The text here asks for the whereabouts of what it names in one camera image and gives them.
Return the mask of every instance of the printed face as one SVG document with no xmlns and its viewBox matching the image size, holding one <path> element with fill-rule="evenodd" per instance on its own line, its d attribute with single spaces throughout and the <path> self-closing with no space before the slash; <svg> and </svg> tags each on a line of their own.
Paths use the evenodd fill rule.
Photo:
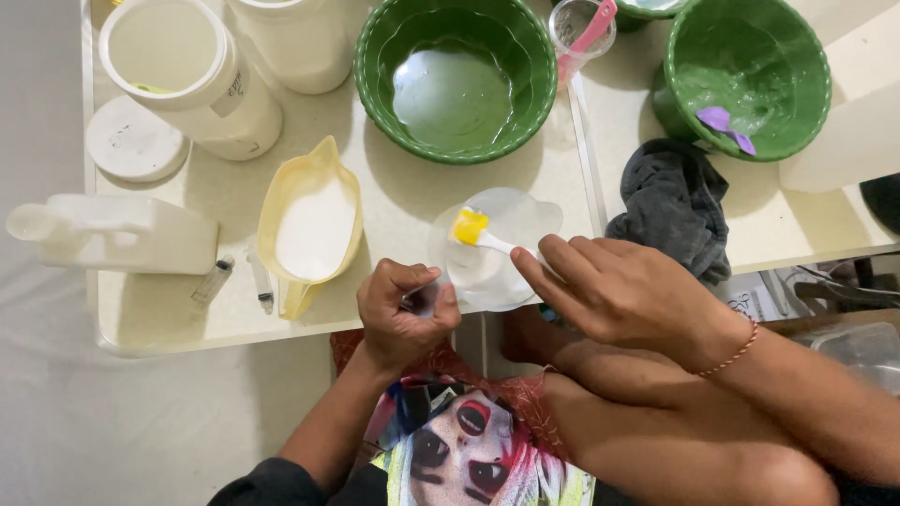
<svg viewBox="0 0 900 506">
<path fill-rule="evenodd" d="M 527 431 L 476 390 L 412 437 L 409 487 L 418 506 L 483 506 L 509 477 Z"/>
</svg>

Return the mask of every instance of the white lid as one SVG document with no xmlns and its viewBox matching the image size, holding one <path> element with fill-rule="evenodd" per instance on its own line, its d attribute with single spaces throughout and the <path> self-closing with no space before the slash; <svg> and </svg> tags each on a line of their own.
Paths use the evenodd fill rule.
<svg viewBox="0 0 900 506">
<path fill-rule="evenodd" d="M 190 142 L 128 96 L 100 108 L 85 133 L 87 152 L 104 172 L 134 183 L 162 179 L 187 158 Z"/>
</svg>

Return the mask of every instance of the red patterned cloth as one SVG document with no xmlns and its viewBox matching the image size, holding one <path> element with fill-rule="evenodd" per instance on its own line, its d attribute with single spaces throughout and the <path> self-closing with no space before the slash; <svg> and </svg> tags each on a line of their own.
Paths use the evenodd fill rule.
<svg viewBox="0 0 900 506">
<path fill-rule="evenodd" d="M 331 352 L 337 374 L 340 375 L 363 340 L 362 329 L 345 330 L 331 334 Z M 506 401 L 527 424 L 535 439 L 535 446 L 561 460 L 569 460 L 563 441 L 559 437 L 556 422 L 550 409 L 542 401 L 544 373 L 531 376 L 515 376 L 503 379 L 487 379 L 475 374 L 456 354 L 446 339 L 431 352 L 403 371 L 403 376 L 439 373 L 468 383 L 485 392 L 493 393 Z"/>
</svg>

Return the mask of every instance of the dark rag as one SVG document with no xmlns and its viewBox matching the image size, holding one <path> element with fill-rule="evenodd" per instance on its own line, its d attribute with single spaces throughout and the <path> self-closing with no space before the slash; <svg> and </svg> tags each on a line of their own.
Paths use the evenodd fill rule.
<svg viewBox="0 0 900 506">
<path fill-rule="evenodd" d="M 627 211 L 613 218 L 606 237 L 657 248 L 701 282 L 717 285 L 731 276 L 720 204 L 727 190 L 702 149 L 647 141 L 625 166 L 619 191 Z"/>
</svg>

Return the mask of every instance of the red and white string bracelet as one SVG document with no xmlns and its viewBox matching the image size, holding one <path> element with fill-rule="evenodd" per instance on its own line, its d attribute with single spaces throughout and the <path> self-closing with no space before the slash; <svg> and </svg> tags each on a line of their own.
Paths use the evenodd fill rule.
<svg viewBox="0 0 900 506">
<path fill-rule="evenodd" d="M 737 353 L 732 355 L 731 358 L 729 358 L 728 360 L 725 360 L 723 363 L 719 364 L 718 366 L 713 367 L 712 369 L 707 369 L 706 371 L 703 371 L 702 373 L 695 373 L 696 375 L 701 376 L 701 377 L 709 376 L 716 371 L 721 371 L 722 369 L 725 369 L 726 367 L 731 365 L 735 360 L 740 358 L 741 355 L 743 355 L 744 353 L 747 353 L 747 350 L 750 349 L 751 346 L 753 346 L 754 342 L 756 342 L 756 335 L 760 331 L 759 324 L 756 322 L 756 320 L 753 319 L 753 317 L 751 315 L 747 314 L 746 312 L 743 312 L 739 309 L 735 309 L 735 311 L 746 316 L 747 320 L 749 320 L 750 323 L 753 324 L 753 333 L 750 335 L 750 339 L 748 339 L 746 344 L 744 344 L 741 347 L 741 349 L 737 350 Z"/>
</svg>

